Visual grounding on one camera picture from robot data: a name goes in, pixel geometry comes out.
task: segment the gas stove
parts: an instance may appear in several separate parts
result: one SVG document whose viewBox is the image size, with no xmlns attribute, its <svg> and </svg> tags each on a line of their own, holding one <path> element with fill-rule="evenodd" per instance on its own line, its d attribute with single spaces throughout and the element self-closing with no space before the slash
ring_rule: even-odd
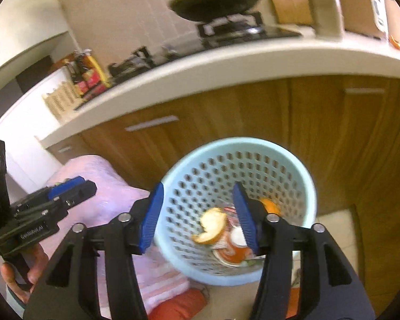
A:
<svg viewBox="0 0 400 320">
<path fill-rule="evenodd" d="M 210 49 L 262 39 L 299 36 L 301 34 L 297 32 L 264 25 L 259 12 L 229 15 L 211 23 L 198 24 L 197 34 L 174 39 L 157 52 L 151 53 L 147 47 L 141 47 L 122 63 L 110 64 L 108 70 L 114 84 L 120 84 L 155 67 Z"/>
</svg>

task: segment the floor tile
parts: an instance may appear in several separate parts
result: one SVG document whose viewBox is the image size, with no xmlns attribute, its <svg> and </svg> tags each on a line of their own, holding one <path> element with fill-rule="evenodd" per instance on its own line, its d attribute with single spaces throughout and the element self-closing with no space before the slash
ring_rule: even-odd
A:
<svg viewBox="0 0 400 320">
<path fill-rule="evenodd" d="M 244 320 L 249 317 L 259 282 L 210 287 L 210 302 L 193 320 Z"/>
<path fill-rule="evenodd" d="M 328 229 L 341 249 L 356 243 L 353 218 L 349 209 L 323 215 L 317 219 Z"/>
<path fill-rule="evenodd" d="M 342 249 L 342 251 L 344 252 L 345 256 L 350 261 L 351 266 L 353 266 L 354 270 L 358 274 L 359 273 L 359 262 L 358 262 L 357 246 L 351 245 L 350 247 Z"/>
</svg>

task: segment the human hand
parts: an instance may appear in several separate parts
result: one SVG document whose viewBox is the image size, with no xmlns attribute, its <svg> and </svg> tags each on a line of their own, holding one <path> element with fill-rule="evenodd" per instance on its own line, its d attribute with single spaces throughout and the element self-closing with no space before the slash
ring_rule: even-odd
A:
<svg viewBox="0 0 400 320">
<path fill-rule="evenodd" d="M 15 280 L 14 270 L 9 263 L 3 263 L 3 265 L 0 267 L 0 272 L 2 274 L 3 280 L 5 281 L 9 289 L 11 289 L 15 293 L 15 295 L 18 296 L 18 298 L 26 304 L 35 288 L 35 284 L 41 276 L 41 273 L 46 268 L 49 258 L 43 251 L 43 248 L 39 243 L 28 248 L 26 251 L 24 251 L 24 254 L 32 255 L 34 258 L 33 267 L 30 269 L 27 275 L 28 280 L 33 284 L 29 292 L 23 291 L 18 286 Z"/>
</svg>

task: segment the cabinet handle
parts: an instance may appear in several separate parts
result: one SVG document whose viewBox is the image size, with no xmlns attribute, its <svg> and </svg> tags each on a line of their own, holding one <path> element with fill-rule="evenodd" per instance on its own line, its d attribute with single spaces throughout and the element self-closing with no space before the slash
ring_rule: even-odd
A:
<svg viewBox="0 0 400 320">
<path fill-rule="evenodd" d="M 381 88 L 345 88 L 344 91 L 347 95 L 383 95 L 385 93 L 385 90 Z"/>
<path fill-rule="evenodd" d="M 64 152 L 66 152 L 66 151 L 71 150 L 72 148 L 73 148 L 73 147 L 69 145 L 69 146 L 67 146 L 67 147 L 64 147 L 64 148 L 58 150 L 58 153 L 62 154 L 62 153 L 64 153 Z"/>
<path fill-rule="evenodd" d="M 146 128 L 152 127 L 152 126 L 157 126 L 157 125 L 166 124 L 166 123 L 170 123 L 170 122 L 178 122 L 178 121 L 179 121 L 179 118 L 177 116 L 168 115 L 163 118 L 157 118 L 157 119 L 149 120 L 147 122 L 128 126 L 125 128 L 125 130 L 128 132 L 132 132 L 132 131 L 137 131 L 137 130 L 141 130 L 141 129 L 146 129 Z"/>
</svg>

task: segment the blue gripper pad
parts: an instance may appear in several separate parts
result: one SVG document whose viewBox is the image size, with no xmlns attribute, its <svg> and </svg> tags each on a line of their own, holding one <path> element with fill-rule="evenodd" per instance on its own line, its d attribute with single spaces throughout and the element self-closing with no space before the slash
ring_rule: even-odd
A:
<svg viewBox="0 0 400 320">
<path fill-rule="evenodd" d="M 233 187 L 233 204 L 235 211 L 237 212 L 238 221 L 243 230 L 247 246 L 257 255 L 259 252 L 257 228 L 250 212 L 248 201 L 249 197 L 247 196 L 241 182 L 235 182 Z"/>
<path fill-rule="evenodd" d="M 153 240 L 157 220 L 163 205 L 164 192 L 163 183 L 160 182 L 148 197 L 149 207 L 140 225 L 139 249 L 142 254 L 145 253 Z"/>
<path fill-rule="evenodd" d="M 55 197 L 60 196 L 69 189 L 74 188 L 75 186 L 84 182 L 84 178 L 80 176 L 67 180 L 65 183 L 54 186 L 48 193 L 47 198 L 49 201 L 52 201 Z"/>
</svg>

